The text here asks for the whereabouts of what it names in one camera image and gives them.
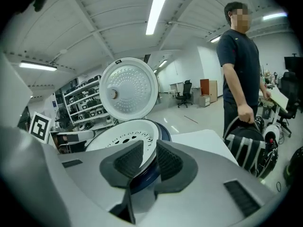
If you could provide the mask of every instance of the man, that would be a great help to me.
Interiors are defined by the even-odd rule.
[[[221,35],[217,54],[224,71],[223,105],[224,134],[231,121],[239,116],[243,122],[254,123],[258,109],[259,89],[265,99],[270,97],[260,79],[259,51],[246,36],[250,15],[246,4],[228,3],[225,17],[231,29]]]

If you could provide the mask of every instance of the black office chair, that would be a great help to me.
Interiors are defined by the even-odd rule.
[[[299,92],[299,82],[294,72],[285,72],[283,77],[281,78],[281,93],[288,98],[288,103],[286,109],[288,113],[283,110],[279,111],[279,116],[281,117],[277,120],[281,126],[289,132],[288,137],[290,138],[292,132],[287,127],[289,125],[288,119],[294,119],[298,109],[298,92]],[[274,112],[276,112],[276,105],[272,108]]]
[[[180,96],[180,93],[177,93],[178,96],[176,96],[176,99],[181,100],[181,103],[178,103],[178,108],[180,108],[180,105],[185,105],[186,108],[187,108],[187,104],[193,105],[191,102],[187,101],[191,98],[191,95],[190,95],[191,85],[192,85],[192,83],[190,82],[190,80],[185,81],[184,88],[183,88],[183,96]]]

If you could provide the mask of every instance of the floor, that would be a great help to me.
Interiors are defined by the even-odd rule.
[[[171,135],[211,129],[220,137],[223,136],[222,98],[206,108],[197,105],[188,105],[188,108],[183,105],[178,108],[176,103],[177,100],[172,96],[160,94],[157,104],[146,118],[164,125]],[[257,115],[262,115],[262,107],[258,109]],[[288,138],[288,133],[284,132],[285,140],[283,144],[279,145],[277,164],[263,180],[263,183],[275,193],[279,192],[278,182],[281,184],[281,189],[286,187],[283,170],[293,153],[303,145],[303,113],[298,111],[296,118],[289,120],[289,124],[289,129],[293,132],[292,136]]]

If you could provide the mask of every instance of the man's hand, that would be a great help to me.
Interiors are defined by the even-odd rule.
[[[238,106],[238,116],[241,121],[247,123],[254,123],[254,111],[247,104],[242,104]]]
[[[268,92],[267,90],[264,90],[262,93],[263,93],[263,97],[264,97],[265,100],[270,99],[270,96],[271,96],[270,92]]]

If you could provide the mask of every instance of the dark hair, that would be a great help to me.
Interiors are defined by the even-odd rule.
[[[236,9],[248,9],[248,8],[245,3],[241,3],[241,2],[227,3],[227,5],[224,8],[224,14],[229,25],[232,25],[232,23],[231,23],[231,18],[228,16],[228,12],[233,12]]]

